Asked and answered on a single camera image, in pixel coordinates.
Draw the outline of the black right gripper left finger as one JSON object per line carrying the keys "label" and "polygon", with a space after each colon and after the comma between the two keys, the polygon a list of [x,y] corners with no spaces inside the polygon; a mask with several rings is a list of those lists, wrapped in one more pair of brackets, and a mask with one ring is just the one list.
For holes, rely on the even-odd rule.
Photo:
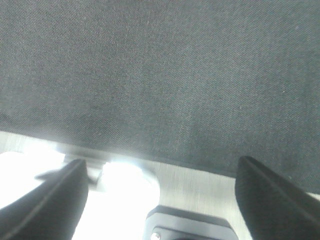
{"label": "black right gripper left finger", "polygon": [[76,159],[0,210],[2,240],[70,240],[89,192],[87,165]]}

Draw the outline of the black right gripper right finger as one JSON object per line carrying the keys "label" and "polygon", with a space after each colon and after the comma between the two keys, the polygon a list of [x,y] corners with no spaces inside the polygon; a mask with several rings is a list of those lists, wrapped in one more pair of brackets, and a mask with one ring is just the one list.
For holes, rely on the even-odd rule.
{"label": "black right gripper right finger", "polygon": [[250,156],[238,161],[235,196],[254,240],[320,238],[320,202]]}

